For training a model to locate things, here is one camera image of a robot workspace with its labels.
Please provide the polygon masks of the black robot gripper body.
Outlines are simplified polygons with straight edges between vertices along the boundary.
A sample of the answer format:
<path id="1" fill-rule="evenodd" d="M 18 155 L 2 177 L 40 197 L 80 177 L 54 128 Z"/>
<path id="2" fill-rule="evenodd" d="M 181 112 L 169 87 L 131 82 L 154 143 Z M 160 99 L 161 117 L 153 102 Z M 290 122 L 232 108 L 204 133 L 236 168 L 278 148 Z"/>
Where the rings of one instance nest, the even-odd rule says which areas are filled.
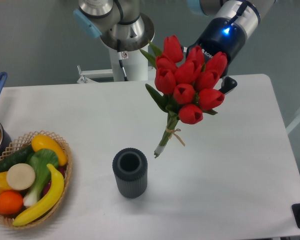
<path id="1" fill-rule="evenodd" d="M 200 46 L 206 62 L 222 52 L 226 54 L 227 65 L 230 65 L 246 43 L 246 34 L 241 27 L 235 23 L 229 24 L 229 21 L 227 18 L 212 19 L 199 38 L 187 48 L 186 54 Z"/>

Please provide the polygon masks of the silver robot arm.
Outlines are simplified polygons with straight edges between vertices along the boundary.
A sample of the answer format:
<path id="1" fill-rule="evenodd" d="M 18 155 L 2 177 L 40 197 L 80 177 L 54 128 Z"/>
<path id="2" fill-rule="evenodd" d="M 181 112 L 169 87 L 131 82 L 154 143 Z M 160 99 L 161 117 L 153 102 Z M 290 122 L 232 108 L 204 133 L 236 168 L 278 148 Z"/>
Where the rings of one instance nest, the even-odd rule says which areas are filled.
<path id="1" fill-rule="evenodd" d="M 272 0 L 190 0 L 189 9 L 212 16 L 195 41 L 205 60 L 223 52 L 231 62 L 274 5 Z M 146 81 L 152 70 L 144 57 L 155 36 L 149 17 L 138 0 L 81 0 L 73 12 L 80 28 L 91 38 L 100 38 L 108 48 L 111 69 L 80 71 L 80 83 L 112 77 L 116 82 Z"/>

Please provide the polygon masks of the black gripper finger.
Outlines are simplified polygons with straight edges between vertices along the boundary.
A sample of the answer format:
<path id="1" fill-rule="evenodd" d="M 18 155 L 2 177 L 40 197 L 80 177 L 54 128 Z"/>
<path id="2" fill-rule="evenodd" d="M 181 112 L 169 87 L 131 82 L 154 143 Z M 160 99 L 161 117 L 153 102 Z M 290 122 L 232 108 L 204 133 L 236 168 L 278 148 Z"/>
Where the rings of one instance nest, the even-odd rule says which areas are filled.
<path id="1" fill-rule="evenodd" d="M 238 85 L 238 82 L 230 76 L 226 76 L 222 78 L 222 83 L 219 91 L 224 95 L 229 94 L 233 91 Z"/>

